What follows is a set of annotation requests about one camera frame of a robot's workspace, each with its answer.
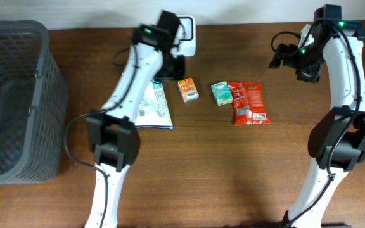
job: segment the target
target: white wall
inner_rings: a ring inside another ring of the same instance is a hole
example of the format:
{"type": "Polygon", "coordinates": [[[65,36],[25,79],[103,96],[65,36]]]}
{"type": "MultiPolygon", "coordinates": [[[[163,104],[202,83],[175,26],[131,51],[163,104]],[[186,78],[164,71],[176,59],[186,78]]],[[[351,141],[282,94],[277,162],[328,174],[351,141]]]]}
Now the white wall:
{"type": "Polygon", "coordinates": [[[168,10],[199,25],[309,22],[326,3],[342,5],[343,19],[365,20],[365,0],[0,0],[0,20],[33,19],[48,29],[136,27],[168,10]]]}

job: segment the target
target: green tissue pack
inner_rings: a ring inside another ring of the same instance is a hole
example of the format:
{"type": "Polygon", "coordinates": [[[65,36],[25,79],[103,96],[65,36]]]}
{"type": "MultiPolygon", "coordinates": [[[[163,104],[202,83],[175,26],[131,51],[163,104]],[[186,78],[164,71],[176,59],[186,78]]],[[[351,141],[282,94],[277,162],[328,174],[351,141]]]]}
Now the green tissue pack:
{"type": "Polygon", "coordinates": [[[216,83],[211,86],[211,89],[218,106],[232,103],[232,94],[227,82],[216,83]]]}

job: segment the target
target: white booklet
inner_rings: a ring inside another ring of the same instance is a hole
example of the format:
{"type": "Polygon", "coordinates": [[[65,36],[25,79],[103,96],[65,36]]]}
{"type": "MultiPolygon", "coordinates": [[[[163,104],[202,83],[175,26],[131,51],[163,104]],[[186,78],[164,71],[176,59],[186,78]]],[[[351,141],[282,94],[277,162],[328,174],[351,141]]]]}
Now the white booklet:
{"type": "Polygon", "coordinates": [[[135,126],[138,129],[151,127],[173,129],[169,107],[165,99],[163,85],[150,82],[139,105],[135,126]]]}

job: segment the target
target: white plug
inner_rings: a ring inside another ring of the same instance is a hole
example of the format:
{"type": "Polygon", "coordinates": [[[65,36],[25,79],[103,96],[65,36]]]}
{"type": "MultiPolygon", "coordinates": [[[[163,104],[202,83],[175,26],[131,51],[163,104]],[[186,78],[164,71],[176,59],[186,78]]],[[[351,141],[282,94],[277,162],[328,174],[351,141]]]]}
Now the white plug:
{"type": "Polygon", "coordinates": [[[174,44],[179,44],[172,50],[174,55],[191,57],[196,49],[196,23],[192,16],[178,16],[181,25],[178,27],[174,44]]]}

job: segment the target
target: black bracket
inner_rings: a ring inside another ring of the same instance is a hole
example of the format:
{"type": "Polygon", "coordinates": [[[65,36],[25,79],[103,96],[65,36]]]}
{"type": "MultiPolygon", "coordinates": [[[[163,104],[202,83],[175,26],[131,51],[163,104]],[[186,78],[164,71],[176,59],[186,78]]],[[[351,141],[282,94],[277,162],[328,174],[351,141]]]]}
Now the black bracket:
{"type": "MultiPolygon", "coordinates": [[[[342,21],[342,8],[340,6],[326,4],[324,7],[317,9],[314,13],[314,20],[324,18],[333,23],[342,23],[340,26],[347,36],[356,37],[359,40],[364,39],[362,24],[359,22],[342,21]]],[[[324,64],[323,49],[326,43],[332,38],[339,38],[340,33],[333,28],[332,24],[323,21],[318,24],[311,33],[314,42],[304,46],[293,56],[282,57],[278,54],[274,55],[269,68],[278,69],[281,62],[284,66],[295,69],[297,80],[304,82],[319,82],[321,70],[324,64]]],[[[290,44],[280,44],[277,51],[284,54],[294,53],[298,50],[298,46],[290,44]]]]}
{"type": "Polygon", "coordinates": [[[89,149],[98,165],[105,163],[120,172],[126,165],[134,163],[140,149],[140,137],[127,117],[118,119],[92,113],[87,122],[89,149]]]}
{"type": "MultiPolygon", "coordinates": [[[[277,51],[280,53],[292,53],[298,49],[298,46],[290,44],[289,46],[285,44],[280,44],[277,47],[277,51]]],[[[313,61],[308,61],[304,56],[303,52],[298,52],[293,56],[285,56],[275,54],[272,58],[269,68],[278,69],[283,62],[283,66],[288,66],[295,69],[297,74],[297,80],[304,82],[319,82],[320,74],[324,64],[323,58],[314,58],[313,61]]]]}
{"type": "Polygon", "coordinates": [[[162,11],[157,25],[141,25],[132,36],[134,44],[142,43],[154,47],[155,51],[163,54],[163,65],[154,76],[157,82],[168,80],[183,80],[185,74],[185,57],[173,57],[171,49],[174,48],[180,19],[174,13],[162,11]]]}
{"type": "MultiPolygon", "coordinates": [[[[326,168],[326,161],[337,137],[353,115],[348,106],[334,107],[312,129],[308,140],[309,155],[316,159],[319,168],[326,168]]],[[[333,167],[351,171],[356,163],[365,160],[365,112],[360,111],[354,120],[355,131],[348,131],[333,153],[333,167]]]]}
{"type": "MultiPolygon", "coordinates": [[[[336,225],[322,225],[322,228],[352,228],[350,225],[345,224],[336,224],[336,225]]],[[[279,224],[279,228],[295,228],[290,223],[290,219],[288,218],[288,211],[285,212],[283,220],[279,224]]]]}

